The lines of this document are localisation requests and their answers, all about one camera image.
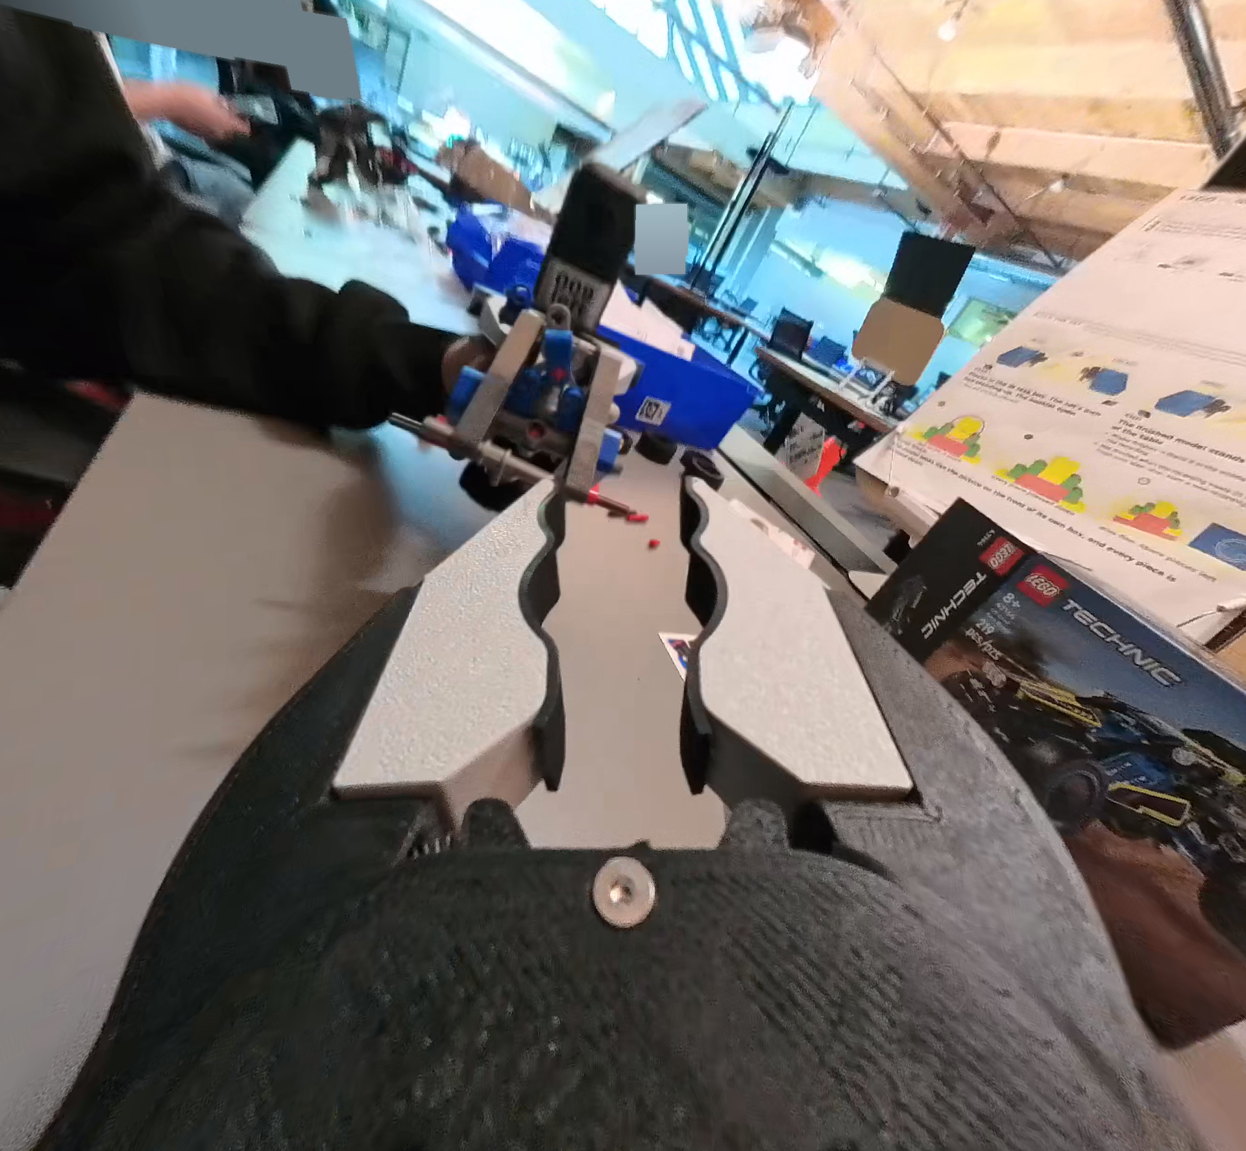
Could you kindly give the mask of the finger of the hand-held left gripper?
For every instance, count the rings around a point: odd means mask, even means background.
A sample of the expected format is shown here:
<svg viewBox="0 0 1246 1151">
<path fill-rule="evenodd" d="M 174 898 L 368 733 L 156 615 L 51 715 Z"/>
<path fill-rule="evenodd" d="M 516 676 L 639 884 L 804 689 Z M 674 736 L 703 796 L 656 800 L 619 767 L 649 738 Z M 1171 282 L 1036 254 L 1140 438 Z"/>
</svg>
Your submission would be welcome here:
<svg viewBox="0 0 1246 1151">
<path fill-rule="evenodd" d="M 591 492 L 603 475 L 616 473 L 622 446 L 616 429 L 616 397 L 621 381 L 626 381 L 626 357 L 600 341 L 581 346 L 591 350 L 591 379 L 564 467 L 565 492 Z"/>
<path fill-rule="evenodd" d="M 451 454 L 464 462 L 536 462 L 549 440 L 545 390 L 525 376 L 542 364 L 547 316 L 535 306 L 482 306 L 475 323 L 475 334 L 497 355 L 488 373 L 465 370 L 449 393 Z"/>
</svg>

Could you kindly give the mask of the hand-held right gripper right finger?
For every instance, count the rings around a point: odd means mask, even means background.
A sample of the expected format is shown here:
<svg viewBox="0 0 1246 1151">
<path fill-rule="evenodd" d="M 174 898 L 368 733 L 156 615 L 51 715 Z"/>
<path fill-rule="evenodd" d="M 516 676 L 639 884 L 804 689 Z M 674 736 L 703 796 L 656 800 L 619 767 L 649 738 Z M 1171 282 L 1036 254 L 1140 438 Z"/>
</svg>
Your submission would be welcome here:
<svg viewBox="0 0 1246 1151">
<path fill-rule="evenodd" d="M 725 814 L 778 809 L 799 841 L 914 823 L 917 785 L 834 594 L 700 477 L 680 489 L 688 648 L 679 758 Z"/>
</svg>

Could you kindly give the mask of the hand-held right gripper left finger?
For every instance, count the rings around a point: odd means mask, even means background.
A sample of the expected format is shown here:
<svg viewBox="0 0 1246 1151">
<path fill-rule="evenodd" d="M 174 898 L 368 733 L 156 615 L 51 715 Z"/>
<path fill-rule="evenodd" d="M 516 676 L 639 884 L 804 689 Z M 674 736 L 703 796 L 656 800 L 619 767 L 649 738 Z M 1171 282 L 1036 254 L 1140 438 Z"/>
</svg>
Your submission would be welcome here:
<svg viewBox="0 0 1246 1151">
<path fill-rule="evenodd" d="M 429 801 L 458 829 L 469 807 L 556 793 L 566 764 L 557 645 L 566 499 L 538 483 L 417 588 L 333 790 Z"/>
</svg>

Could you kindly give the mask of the blue grey lego model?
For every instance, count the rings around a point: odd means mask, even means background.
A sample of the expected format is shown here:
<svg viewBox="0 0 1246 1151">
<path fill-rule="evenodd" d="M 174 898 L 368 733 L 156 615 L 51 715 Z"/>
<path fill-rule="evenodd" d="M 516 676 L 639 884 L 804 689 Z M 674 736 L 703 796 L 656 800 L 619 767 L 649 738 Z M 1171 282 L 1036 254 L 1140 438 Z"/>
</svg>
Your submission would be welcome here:
<svg viewBox="0 0 1246 1151">
<path fill-rule="evenodd" d="M 523 493 L 544 483 L 553 483 L 556 492 L 574 503 L 599 507 L 609 516 L 625 520 L 625 515 L 635 511 L 630 505 L 601 492 L 601 483 L 612 475 L 601 475 L 599 484 L 591 492 L 565 492 L 564 490 L 564 467 L 571 449 L 574 433 L 579 427 L 582 412 L 584 411 L 584 398 L 587 395 L 591 372 L 591 350 L 581 346 L 582 342 L 600 341 L 616 349 L 616 345 L 603 341 L 597 337 L 586 337 L 573 333 L 570 329 L 557 329 L 548 323 L 542 345 L 542 362 L 538 372 L 527 373 L 525 377 L 532 381 L 539 380 L 544 390 L 540 402 L 540 415 L 548 423 L 548 441 L 543 445 L 543 451 L 536 462 L 464 462 L 452 455 L 451 450 L 451 395 L 446 399 L 444 412 L 439 416 L 427 416 L 425 419 L 413 419 L 400 414 L 392 415 L 390 423 L 403 432 L 413 436 L 417 441 L 444 451 L 462 464 L 461 488 L 471 497 L 477 505 L 491 511 L 503 511 L 508 506 L 519 501 Z M 626 381 L 619 384 L 619 395 L 626 394 L 638 380 L 640 371 L 638 364 L 626 357 Z M 621 460 L 625 457 L 629 442 L 625 429 L 617 427 L 618 406 L 616 403 L 617 421 L 614 428 L 621 434 L 621 451 L 616 473 L 619 470 Z"/>
</svg>

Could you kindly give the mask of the person's left forearm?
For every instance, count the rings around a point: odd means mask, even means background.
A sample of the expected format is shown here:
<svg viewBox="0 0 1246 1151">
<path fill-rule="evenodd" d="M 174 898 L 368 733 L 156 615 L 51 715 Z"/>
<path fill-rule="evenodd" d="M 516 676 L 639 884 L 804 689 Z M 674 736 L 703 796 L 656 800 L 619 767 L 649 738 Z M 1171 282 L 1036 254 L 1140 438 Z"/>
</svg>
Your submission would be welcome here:
<svg viewBox="0 0 1246 1151">
<path fill-rule="evenodd" d="M 440 415 L 455 349 L 360 281 L 290 277 L 220 219 L 152 205 L 133 249 L 118 333 L 129 380 L 152 393 L 317 428 Z"/>
</svg>

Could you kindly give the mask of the black lego set box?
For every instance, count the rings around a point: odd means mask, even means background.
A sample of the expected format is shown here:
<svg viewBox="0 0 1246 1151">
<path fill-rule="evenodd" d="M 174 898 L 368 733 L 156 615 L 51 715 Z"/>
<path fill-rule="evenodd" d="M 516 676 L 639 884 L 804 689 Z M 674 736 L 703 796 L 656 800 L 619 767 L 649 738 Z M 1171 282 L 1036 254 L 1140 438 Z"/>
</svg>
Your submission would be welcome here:
<svg viewBox="0 0 1246 1151">
<path fill-rule="evenodd" d="M 1061 835 L 1159 1042 L 1244 1027 L 1244 684 L 963 499 L 867 612 Z"/>
</svg>

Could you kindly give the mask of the person's left hand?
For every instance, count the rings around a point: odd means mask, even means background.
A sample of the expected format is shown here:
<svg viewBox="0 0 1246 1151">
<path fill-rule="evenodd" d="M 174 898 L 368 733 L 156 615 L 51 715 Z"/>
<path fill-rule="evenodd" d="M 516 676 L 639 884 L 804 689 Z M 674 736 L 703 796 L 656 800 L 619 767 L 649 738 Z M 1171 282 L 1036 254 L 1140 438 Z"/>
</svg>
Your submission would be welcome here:
<svg viewBox="0 0 1246 1151">
<path fill-rule="evenodd" d="M 449 395 L 465 370 L 488 373 L 497 355 L 497 347 L 482 336 L 461 336 L 444 350 L 442 359 L 442 382 Z"/>
</svg>

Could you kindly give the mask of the large blue plastic bin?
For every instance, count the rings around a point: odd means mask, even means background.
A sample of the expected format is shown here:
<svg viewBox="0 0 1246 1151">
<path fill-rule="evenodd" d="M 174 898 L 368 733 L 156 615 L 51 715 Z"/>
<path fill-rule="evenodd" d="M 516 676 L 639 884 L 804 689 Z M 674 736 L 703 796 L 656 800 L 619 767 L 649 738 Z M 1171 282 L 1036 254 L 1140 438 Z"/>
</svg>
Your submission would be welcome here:
<svg viewBox="0 0 1246 1151">
<path fill-rule="evenodd" d="M 762 395 L 700 347 L 684 359 L 608 327 L 600 336 L 639 370 L 631 389 L 616 399 L 617 427 L 627 432 L 657 432 L 679 446 L 714 451 Z"/>
</svg>

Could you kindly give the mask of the small blue plastic bin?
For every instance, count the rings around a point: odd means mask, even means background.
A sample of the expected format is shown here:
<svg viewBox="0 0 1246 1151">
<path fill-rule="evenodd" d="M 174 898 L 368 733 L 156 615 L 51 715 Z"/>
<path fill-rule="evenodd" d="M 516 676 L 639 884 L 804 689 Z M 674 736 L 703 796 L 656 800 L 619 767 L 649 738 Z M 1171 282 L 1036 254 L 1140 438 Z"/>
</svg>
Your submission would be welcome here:
<svg viewBox="0 0 1246 1151">
<path fill-rule="evenodd" d="M 468 290 L 507 295 L 536 293 L 553 225 L 501 205 L 460 205 L 446 228 L 444 245 L 456 279 Z"/>
</svg>

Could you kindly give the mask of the black red device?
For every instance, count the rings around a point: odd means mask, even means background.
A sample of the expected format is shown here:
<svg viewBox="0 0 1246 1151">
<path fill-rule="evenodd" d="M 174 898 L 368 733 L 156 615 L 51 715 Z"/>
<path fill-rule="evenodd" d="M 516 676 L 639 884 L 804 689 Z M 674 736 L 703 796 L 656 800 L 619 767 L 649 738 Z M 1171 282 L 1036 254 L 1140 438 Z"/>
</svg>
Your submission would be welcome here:
<svg viewBox="0 0 1246 1151">
<path fill-rule="evenodd" d="M 372 128 L 387 127 L 383 115 L 359 102 L 320 108 L 316 114 L 316 159 L 307 177 L 309 186 L 347 182 L 351 175 L 377 189 L 383 180 Z"/>
</svg>

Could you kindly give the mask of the tan board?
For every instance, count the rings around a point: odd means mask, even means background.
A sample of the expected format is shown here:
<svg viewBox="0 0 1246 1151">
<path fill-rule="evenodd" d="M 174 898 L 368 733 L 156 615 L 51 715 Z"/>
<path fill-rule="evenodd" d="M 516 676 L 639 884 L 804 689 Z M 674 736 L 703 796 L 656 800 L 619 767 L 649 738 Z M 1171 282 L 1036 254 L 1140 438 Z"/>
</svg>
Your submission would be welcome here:
<svg viewBox="0 0 1246 1151">
<path fill-rule="evenodd" d="M 915 386 L 945 336 L 940 318 L 880 298 L 869 308 L 850 353 L 860 364 Z"/>
</svg>

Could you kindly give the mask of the white instruction poster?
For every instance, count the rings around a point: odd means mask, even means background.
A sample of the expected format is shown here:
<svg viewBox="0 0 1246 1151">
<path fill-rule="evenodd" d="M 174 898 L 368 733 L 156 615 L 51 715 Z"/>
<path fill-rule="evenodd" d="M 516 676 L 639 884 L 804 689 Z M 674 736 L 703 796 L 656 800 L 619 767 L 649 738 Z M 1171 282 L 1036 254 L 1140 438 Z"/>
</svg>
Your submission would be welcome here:
<svg viewBox="0 0 1246 1151">
<path fill-rule="evenodd" d="M 958 499 L 1204 645 L 1244 619 L 1245 195 L 1178 192 L 858 462 L 911 536 Z"/>
</svg>

